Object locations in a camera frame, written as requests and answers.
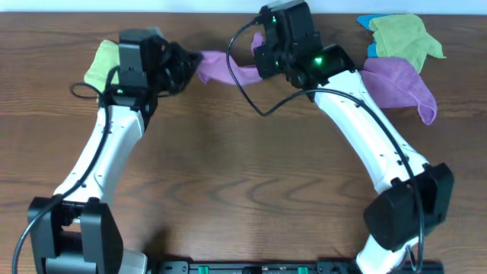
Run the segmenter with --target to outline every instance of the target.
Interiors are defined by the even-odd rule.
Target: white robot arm
[[[409,158],[413,173],[417,175],[425,170],[424,164],[428,163],[426,159],[394,129],[372,100],[358,72],[339,73],[329,78],[329,84],[324,88],[344,91],[362,99],[379,116],[395,140],[402,146],[404,154]],[[363,108],[356,107],[350,100],[334,94],[316,93],[314,100],[318,107],[335,122],[355,149],[367,168],[378,194],[391,188],[391,181],[394,178],[398,177],[402,181],[409,179],[390,140]],[[372,236],[369,236],[365,248],[357,256],[357,264],[363,273],[388,273],[403,260],[406,255],[406,245],[416,243],[417,238],[405,244],[400,250],[392,252],[382,248]]]
[[[145,128],[139,111],[135,112],[130,110],[130,107],[124,106],[109,106],[108,108],[110,121],[105,121],[105,111],[99,109],[94,130],[78,162],[54,192],[54,195],[63,194],[75,185],[87,169],[100,144],[106,122],[110,123],[110,134],[97,164],[84,182],[84,186],[66,197],[65,201],[87,202],[90,198],[98,198],[109,206],[113,204],[116,184],[125,167],[127,157],[135,143],[144,134]]]

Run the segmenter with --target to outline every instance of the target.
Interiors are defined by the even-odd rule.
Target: wooden table
[[[74,166],[96,119],[92,100],[71,96],[103,39],[159,26],[191,50],[223,50],[252,15],[0,14],[0,272],[26,225],[34,196],[50,196]],[[324,44],[363,64],[371,33],[356,15],[317,15]],[[426,239],[427,259],[448,273],[487,271],[487,18],[423,16],[447,59],[428,58],[422,77],[438,101],[425,126],[415,109],[386,111],[456,185],[446,224]],[[241,65],[254,30],[238,40]],[[293,91],[283,77],[247,88],[266,109]],[[161,99],[134,147],[113,207],[125,246],[194,260],[315,260],[355,256],[368,236],[362,212],[374,199],[364,166],[326,114],[306,98],[263,119],[235,87],[195,77]],[[21,273],[34,271],[30,242]]]

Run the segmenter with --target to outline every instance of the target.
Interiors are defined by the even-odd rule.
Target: black cable
[[[403,272],[403,267],[406,265],[406,261],[407,261],[408,257],[409,257],[409,254],[407,252],[405,252],[401,261],[397,264],[397,266],[394,266],[394,268],[391,269],[388,274],[398,274],[398,273]]]
[[[105,91],[107,91],[109,89],[114,89],[117,86],[116,84],[112,84],[112,80],[113,80],[113,77],[115,76],[115,72],[118,72],[120,74],[120,66],[119,65],[112,67],[108,71],[108,73],[107,73],[107,79],[105,81]],[[94,100],[94,99],[97,99],[98,98],[98,96],[84,96],[84,95],[77,94],[75,92],[75,87],[77,87],[77,85],[74,85],[74,84],[72,84],[71,87],[69,87],[69,92],[74,97],[81,98],[81,99],[85,99],[85,100]],[[169,96],[170,95],[169,94],[165,94],[164,91],[160,91],[159,94],[158,94],[158,98],[165,98],[165,97],[169,97]]]
[[[75,83],[75,84],[73,84],[70,87],[70,91],[73,91],[74,87],[77,87],[77,86],[85,86],[85,87],[91,88],[93,91],[95,91],[97,93],[98,97],[100,98],[101,107],[103,107],[105,109],[105,129],[103,131],[103,135],[101,136],[100,144],[98,145],[98,148],[95,151],[94,156],[93,156],[93,159],[91,159],[91,162],[88,165],[88,168],[83,173],[83,175],[80,177],[80,179],[75,183],[75,185],[73,185],[68,191],[66,191],[62,195],[55,196],[54,199],[48,205],[46,205],[32,219],[32,221],[29,223],[29,225],[25,228],[24,233],[22,233],[22,235],[21,235],[21,237],[20,237],[20,239],[19,239],[19,241],[17,243],[17,246],[15,247],[14,257],[12,259],[12,274],[17,274],[18,273],[18,260],[19,260],[19,257],[21,255],[22,246],[24,245],[24,242],[27,239],[27,236],[29,235],[29,233],[35,227],[35,225],[37,224],[37,222],[46,213],[48,213],[51,210],[53,210],[53,208],[55,206],[57,206],[60,202],[62,202],[64,198],[66,198],[67,196],[71,195],[74,191],[76,191],[80,186],[83,185],[84,181],[86,180],[86,178],[88,177],[88,175],[90,174],[90,172],[93,170],[95,164],[97,163],[98,158],[100,157],[101,151],[103,150],[103,147],[105,145],[105,142],[107,141],[108,133],[110,131],[110,129],[109,129],[109,127],[110,127],[110,114],[109,114],[108,106],[106,104],[106,101],[105,101],[103,95],[101,94],[101,92],[98,89],[96,89],[94,86],[92,86],[90,84],[87,84],[87,83]]]
[[[231,50],[232,44],[234,43],[234,41],[237,39],[237,37],[239,35],[241,35],[247,28],[253,26],[254,24],[256,24],[255,19],[252,20],[250,23],[246,24],[245,26],[243,26],[241,29],[239,29],[239,31],[234,35],[234,37],[232,37],[230,43],[228,44],[227,55],[226,55],[227,67],[228,67],[228,71],[231,74],[231,77],[235,81],[236,86],[238,87],[238,89],[240,90],[242,95],[245,97],[247,102],[250,104],[250,106],[262,117],[270,115],[271,113],[276,111],[279,107],[282,107],[284,104],[286,104],[287,102],[289,102],[290,100],[292,100],[296,97],[299,97],[299,96],[302,96],[305,94],[315,93],[315,92],[322,92],[322,93],[328,93],[328,94],[335,94],[335,95],[338,95],[340,97],[344,97],[344,98],[351,100],[352,102],[354,102],[357,105],[357,107],[362,107],[372,117],[372,119],[374,119],[374,121],[379,125],[380,129],[382,129],[382,131],[384,132],[386,137],[392,143],[397,154],[399,155],[399,158],[401,159],[402,163],[404,164],[404,168],[406,169],[406,172],[409,175],[409,180],[410,180],[410,183],[412,185],[412,189],[413,189],[413,193],[414,193],[414,197],[415,197],[415,205],[416,205],[416,209],[418,210],[418,217],[419,217],[418,262],[416,262],[414,253],[412,252],[412,249],[410,246],[406,247],[406,251],[409,255],[409,258],[411,259],[412,270],[416,273],[420,273],[422,270],[422,266],[423,266],[423,252],[425,249],[425,213],[423,212],[422,198],[421,198],[421,193],[419,192],[418,184],[416,182],[414,173],[412,172],[411,166],[409,165],[408,159],[404,155],[403,150],[401,149],[401,147],[399,146],[399,144],[397,143],[395,138],[392,136],[389,129],[384,125],[384,123],[382,123],[382,120],[377,116],[377,114],[363,100],[359,100],[357,97],[354,97],[354,96],[347,94],[343,91],[337,91],[337,90],[333,90],[333,89],[329,89],[329,88],[317,88],[317,89],[313,89],[313,90],[299,91],[299,92],[296,92],[296,93],[290,95],[289,97],[286,97],[284,100],[281,100],[279,103],[277,103],[269,111],[267,111],[265,113],[262,112],[258,108],[258,106],[255,105],[252,102],[252,100],[249,98],[249,96],[245,92],[244,88],[238,82],[237,77],[235,77],[234,71],[230,66],[230,50]]]

